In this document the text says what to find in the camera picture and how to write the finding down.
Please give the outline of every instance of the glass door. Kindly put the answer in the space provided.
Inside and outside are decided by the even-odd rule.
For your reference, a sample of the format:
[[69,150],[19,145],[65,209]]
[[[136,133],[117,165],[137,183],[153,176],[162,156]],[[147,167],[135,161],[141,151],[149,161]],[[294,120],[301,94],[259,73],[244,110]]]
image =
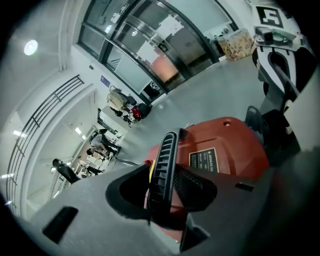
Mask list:
[[130,11],[113,40],[170,91],[215,62],[196,34],[162,2],[142,0]]

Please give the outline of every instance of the red object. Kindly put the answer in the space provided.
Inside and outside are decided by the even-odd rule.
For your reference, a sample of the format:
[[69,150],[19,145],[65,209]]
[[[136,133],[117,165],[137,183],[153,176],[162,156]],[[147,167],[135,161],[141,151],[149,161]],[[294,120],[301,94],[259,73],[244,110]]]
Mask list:
[[133,117],[134,117],[135,119],[140,120],[140,119],[142,118],[141,113],[140,113],[140,111],[137,109],[136,106],[134,106],[134,107],[131,109],[131,112],[132,112]]
[[150,167],[152,166],[152,160],[145,160],[145,161],[143,161],[143,163],[142,164],[144,164],[144,165],[149,165]]
[[[215,148],[218,171],[222,174],[259,178],[269,167],[266,153],[251,130],[241,121],[233,117],[222,117],[211,121],[201,122],[187,127],[187,137],[178,145],[176,164],[189,166],[189,154]],[[152,147],[146,159],[155,160],[160,145]],[[186,216],[186,211],[173,190],[172,214]],[[181,241],[183,231],[166,230],[168,236]]]

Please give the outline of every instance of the cardboard box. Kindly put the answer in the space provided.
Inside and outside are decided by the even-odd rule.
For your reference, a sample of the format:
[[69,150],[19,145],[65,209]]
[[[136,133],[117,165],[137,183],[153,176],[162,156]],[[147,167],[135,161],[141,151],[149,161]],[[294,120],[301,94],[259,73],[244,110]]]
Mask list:
[[217,38],[226,58],[237,61],[251,55],[253,40],[245,28]]

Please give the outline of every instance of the glass wall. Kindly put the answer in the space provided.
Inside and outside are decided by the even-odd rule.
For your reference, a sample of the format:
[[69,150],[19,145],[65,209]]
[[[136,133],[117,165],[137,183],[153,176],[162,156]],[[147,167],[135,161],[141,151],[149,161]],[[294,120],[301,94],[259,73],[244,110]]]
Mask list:
[[127,0],[95,0],[85,22],[108,34],[117,23],[119,10]]
[[146,72],[117,47],[112,47],[107,59],[102,63],[107,68],[112,69],[138,94],[142,94],[151,102],[163,94],[163,91]]
[[236,27],[214,0],[93,0],[82,24],[79,44],[145,102],[218,62]]
[[83,26],[79,41],[90,49],[91,54],[98,58],[102,45],[105,41],[105,37],[91,28]]

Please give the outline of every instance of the cable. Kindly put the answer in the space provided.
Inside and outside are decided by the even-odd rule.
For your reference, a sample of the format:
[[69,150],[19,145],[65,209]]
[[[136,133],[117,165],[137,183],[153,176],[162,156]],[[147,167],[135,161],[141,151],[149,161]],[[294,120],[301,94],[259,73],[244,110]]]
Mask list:
[[111,169],[108,170],[108,172],[111,172],[111,171],[115,168],[116,164],[117,164],[117,160],[114,161],[114,165],[112,166]]
[[118,159],[115,155],[114,155],[114,158],[115,158],[116,160],[118,160],[119,162],[121,162],[121,163],[125,163],[125,164],[131,165],[131,166],[137,166],[136,163],[130,162],[130,161],[126,161],[126,160],[122,160],[122,159]]

